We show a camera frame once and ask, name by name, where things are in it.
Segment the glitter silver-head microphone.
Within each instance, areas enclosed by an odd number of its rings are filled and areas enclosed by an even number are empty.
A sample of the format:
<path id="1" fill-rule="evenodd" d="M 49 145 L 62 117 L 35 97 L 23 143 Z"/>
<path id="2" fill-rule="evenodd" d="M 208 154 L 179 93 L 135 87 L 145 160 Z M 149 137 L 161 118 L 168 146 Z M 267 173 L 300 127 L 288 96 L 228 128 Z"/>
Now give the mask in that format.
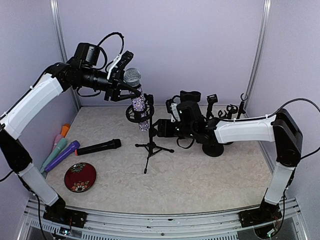
<path id="1" fill-rule="evenodd" d="M 133 98 L 131 102 L 134 117 L 138 121 L 139 130 L 146 132 L 149 130 L 149 122 L 147 120 L 142 120 L 142 118 L 146 117 L 147 113 L 145 98 L 141 86 L 140 71 L 134 67 L 128 68 L 124 73 L 124 82 L 140 92 L 140 96 L 137 98 Z"/>

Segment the black tripod stand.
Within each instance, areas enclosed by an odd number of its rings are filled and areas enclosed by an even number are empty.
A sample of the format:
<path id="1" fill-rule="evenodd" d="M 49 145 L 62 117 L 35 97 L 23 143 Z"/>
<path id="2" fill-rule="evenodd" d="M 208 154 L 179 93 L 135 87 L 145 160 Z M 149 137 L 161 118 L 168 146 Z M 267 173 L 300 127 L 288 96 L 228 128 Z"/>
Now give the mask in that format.
<path id="1" fill-rule="evenodd" d="M 152 94 L 144 94 L 144 103 L 146 106 L 146 117 L 143 117 L 142 120 L 147 120 L 149 121 L 149 128 L 150 128 L 150 121 L 153 123 L 153 115 L 155 113 L 155 107 L 154 107 L 154 96 Z M 130 105 L 126 111 L 125 111 L 125 116 L 127 120 L 131 123 L 137 123 L 138 121 L 135 119 L 134 116 L 134 111 L 133 111 L 133 106 Z M 150 157 L 154 156 L 155 154 L 159 153 L 160 151 L 167 151 L 169 153 L 174 153 L 175 151 L 173 149 L 165 148 L 158 146 L 154 140 L 154 136 L 149 136 L 149 129 L 148 129 L 148 143 L 145 144 L 135 144 L 135 147 L 137 148 L 145 148 L 148 152 L 148 156 L 146 158 L 146 163 L 144 167 L 144 174 L 147 173 L 148 171 L 148 164 L 149 164 L 149 159 Z"/>

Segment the black microphone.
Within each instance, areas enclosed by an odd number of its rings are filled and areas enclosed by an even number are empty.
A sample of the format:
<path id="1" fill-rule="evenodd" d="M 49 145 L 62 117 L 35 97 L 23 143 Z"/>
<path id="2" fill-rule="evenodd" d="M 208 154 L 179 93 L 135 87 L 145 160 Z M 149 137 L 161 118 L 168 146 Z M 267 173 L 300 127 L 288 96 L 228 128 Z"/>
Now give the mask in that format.
<path id="1" fill-rule="evenodd" d="M 117 139 L 112 139 L 107 142 L 78 148 L 75 151 L 75 155 L 82 156 L 82 155 L 92 154 L 92 153 L 96 153 L 96 152 L 102 152 L 102 151 L 106 151 L 106 150 L 113 150 L 113 149 L 120 148 L 121 146 L 122 146 L 121 140 L 119 138 L 117 138 Z"/>

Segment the black stand of teal microphone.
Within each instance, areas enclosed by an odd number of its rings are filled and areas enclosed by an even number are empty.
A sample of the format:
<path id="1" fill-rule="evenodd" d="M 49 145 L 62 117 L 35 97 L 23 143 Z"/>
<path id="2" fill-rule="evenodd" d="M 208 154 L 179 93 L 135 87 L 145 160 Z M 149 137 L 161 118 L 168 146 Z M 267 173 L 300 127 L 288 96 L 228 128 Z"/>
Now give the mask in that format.
<path id="1" fill-rule="evenodd" d="M 219 157 L 224 152 L 224 145 L 219 143 L 215 130 L 217 129 L 217 124 L 219 119 L 214 117 L 212 110 L 207 110 L 206 113 L 206 126 L 204 128 L 205 133 L 208 134 L 209 140 L 208 143 L 202 145 L 203 152 L 210 157 Z"/>

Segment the orange microphone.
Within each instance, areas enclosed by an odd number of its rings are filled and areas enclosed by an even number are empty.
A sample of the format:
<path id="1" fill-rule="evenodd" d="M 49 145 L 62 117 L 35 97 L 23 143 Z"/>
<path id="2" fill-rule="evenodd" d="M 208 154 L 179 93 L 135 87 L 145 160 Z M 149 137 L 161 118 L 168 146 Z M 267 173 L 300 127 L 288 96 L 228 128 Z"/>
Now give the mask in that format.
<path id="1" fill-rule="evenodd" d="M 60 133 L 60 134 L 62 135 L 63 138 L 66 137 L 69 129 L 70 129 L 70 124 L 69 124 L 69 123 L 65 123 L 65 124 L 62 126 L 62 128 L 61 128 L 61 133 Z"/>

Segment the black stand of purple microphone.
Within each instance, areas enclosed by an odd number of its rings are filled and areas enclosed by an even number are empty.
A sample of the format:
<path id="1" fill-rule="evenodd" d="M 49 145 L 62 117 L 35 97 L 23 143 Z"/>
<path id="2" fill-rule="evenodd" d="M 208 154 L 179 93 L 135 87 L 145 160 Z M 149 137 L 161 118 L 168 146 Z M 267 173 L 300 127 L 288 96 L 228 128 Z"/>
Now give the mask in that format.
<path id="1" fill-rule="evenodd" d="M 211 94 L 206 97 L 207 100 L 207 110 L 206 110 L 206 120 L 210 120 L 214 115 L 212 113 L 213 105 L 218 102 L 218 96 L 216 94 Z"/>

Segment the purple-head microphone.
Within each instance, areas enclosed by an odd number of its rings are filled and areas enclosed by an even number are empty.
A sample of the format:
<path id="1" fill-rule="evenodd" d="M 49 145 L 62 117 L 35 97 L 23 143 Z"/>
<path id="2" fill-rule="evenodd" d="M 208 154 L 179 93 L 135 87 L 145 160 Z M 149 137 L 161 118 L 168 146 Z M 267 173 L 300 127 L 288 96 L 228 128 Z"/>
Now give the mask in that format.
<path id="1" fill-rule="evenodd" d="M 44 171 L 46 173 L 53 170 L 59 163 L 61 163 L 64 159 L 66 159 L 69 155 L 74 153 L 80 147 L 80 143 L 75 140 L 69 144 L 69 146 L 62 151 L 56 158 L 54 158 L 45 168 Z"/>

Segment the pink microphone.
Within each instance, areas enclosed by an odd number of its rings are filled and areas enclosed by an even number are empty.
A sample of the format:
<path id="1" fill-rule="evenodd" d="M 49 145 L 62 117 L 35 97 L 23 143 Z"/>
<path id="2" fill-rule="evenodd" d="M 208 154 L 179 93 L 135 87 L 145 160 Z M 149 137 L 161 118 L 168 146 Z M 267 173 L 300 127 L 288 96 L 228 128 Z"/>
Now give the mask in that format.
<path id="1" fill-rule="evenodd" d="M 59 143 L 59 141 L 63 138 L 63 136 L 61 134 L 58 134 L 55 139 L 54 139 L 54 142 L 53 142 L 53 147 L 52 147 L 52 150 L 54 150 L 57 146 L 57 144 Z"/>

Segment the teal microphone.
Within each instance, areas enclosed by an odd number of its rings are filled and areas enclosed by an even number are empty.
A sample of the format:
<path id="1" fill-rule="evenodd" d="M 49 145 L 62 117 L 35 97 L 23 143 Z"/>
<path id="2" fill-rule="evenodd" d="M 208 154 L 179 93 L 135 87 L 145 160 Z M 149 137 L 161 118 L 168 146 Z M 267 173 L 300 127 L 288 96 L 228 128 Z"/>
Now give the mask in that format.
<path id="1" fill-rule="evenodd" d="M 65 148 L 66 145 L 67 145 L 67 140 L 64 137 L 61 138 L 59 142 L 55 145 L 54 149 L 51 151 L 49 156 L 43 162 L 39 170 L 40 173 L 43 173 L 45 171 L 46 166 L 60 154 L 60 152 Z"/>

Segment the black stand of pink microphone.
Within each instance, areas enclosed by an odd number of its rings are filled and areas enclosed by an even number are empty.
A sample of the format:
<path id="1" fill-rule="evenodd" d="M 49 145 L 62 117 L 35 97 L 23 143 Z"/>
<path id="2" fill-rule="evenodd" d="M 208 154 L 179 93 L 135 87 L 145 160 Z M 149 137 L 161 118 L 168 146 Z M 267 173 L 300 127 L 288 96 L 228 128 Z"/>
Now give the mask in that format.
<path id="1" fill-rule="evenodd" d="M 226 114 L 224 116 L 225 119 L 231 120 L 233 115 L 238 112 L 238 106 L 229 104 L 226 106 Z"/>

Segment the black stand of orange microphone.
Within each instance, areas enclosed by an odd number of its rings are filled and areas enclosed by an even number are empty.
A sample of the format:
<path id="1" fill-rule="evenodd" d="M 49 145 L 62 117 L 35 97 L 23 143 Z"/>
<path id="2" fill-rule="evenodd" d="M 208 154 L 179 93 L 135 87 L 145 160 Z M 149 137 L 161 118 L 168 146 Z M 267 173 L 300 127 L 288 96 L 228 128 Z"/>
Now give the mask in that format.
<path id="1" fill-rule="evenodd" d="M 237 112 L 237 117 L 236 117 L 237 119 L 240 119 L 242 115 L 246 114 L 245 103 L 246 103 L 246 100 L 248 99 L 248 95 L 245 93 L 242 93 L 240 95 L 240 99 L 241 99 L 241 102 L 238 107 L 238 112 Z"/>

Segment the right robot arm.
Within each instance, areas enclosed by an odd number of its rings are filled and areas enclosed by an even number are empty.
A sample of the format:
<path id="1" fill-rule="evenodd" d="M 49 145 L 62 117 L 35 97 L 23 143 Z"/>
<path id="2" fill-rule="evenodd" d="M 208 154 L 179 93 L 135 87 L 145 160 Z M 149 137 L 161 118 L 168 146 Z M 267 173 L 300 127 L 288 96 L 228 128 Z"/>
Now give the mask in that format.
<path id="1" fill-rule="evenodd" d="M 276 146 L 276 166 L 271 182 L 256 210 L 256 218 L 266 222 L 279 209 L 279 203 L 301 161 L 303 135 L 289 112 L 282 108 L 277 113 L 258 118 L 206 120 L 194 101 L 185 101 L 169 108 L 172 119 L 158 119 L 153 126 L 159 138 L 192 139 L 202 145 L 203 152 L 218 157 L 224 145 L 233 142 L 270 142 Z"/>

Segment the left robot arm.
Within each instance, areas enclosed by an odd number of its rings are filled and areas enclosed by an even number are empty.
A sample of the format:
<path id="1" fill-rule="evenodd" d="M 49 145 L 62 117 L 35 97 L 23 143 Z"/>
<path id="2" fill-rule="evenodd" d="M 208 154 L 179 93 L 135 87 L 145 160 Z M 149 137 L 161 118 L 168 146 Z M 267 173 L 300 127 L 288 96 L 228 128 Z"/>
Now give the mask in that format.
<path id="1" fill-rule="evenodd" d="M 102 48 L 90 43 L 79 43 L 75 54 L 66 63 L 55 63 L 42 73 L 35 85 L 27 91 L 0 118 L 0 149 L 10 167 L 26 188 L 45 204 L 43 217 L 56 223 L 70 220 L 71 213 L 65 201 L 47 183 L 34 166 L 27 150 L 19 141 L 25 127 L 54 98 L 69 88 L 86 87 L 105 93 L 104 99 L 118 102 L 134 99 L 141 94 L 124 82 L 124 69 L 133 59 L 130 51 L 120 53 L 109 70 L 96 68 Z"/>

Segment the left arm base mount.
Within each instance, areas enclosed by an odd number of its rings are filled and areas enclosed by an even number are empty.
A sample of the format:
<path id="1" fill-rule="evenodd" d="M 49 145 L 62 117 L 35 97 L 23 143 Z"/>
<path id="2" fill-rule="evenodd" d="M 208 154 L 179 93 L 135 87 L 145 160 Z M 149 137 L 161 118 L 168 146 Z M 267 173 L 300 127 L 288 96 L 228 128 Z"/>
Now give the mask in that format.
<path id="1" fill-rule="evenodd" d="M 45 211 L 43 218 L 54 223 L 83 229 L 86 223 L 87 215 L 88 214 L 84 211 L 66 208 L 60 216 L 58 216 L 57 213 Z"/>

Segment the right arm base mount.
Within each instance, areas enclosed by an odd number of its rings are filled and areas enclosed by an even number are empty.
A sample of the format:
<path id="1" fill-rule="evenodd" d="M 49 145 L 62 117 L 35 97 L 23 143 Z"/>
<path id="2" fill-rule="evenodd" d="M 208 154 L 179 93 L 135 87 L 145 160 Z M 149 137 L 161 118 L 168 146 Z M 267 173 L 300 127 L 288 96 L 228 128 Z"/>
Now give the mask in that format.
<path id="1" fill-rule="evenodd" d="M 255 208 L 241 211 L 238 213 L 238 216 L 241 227 L 246 228 L 281 219 L 282 213 L 280 210 L 270 213 L 269 211 L 262 211 L 260 208 Z"/>

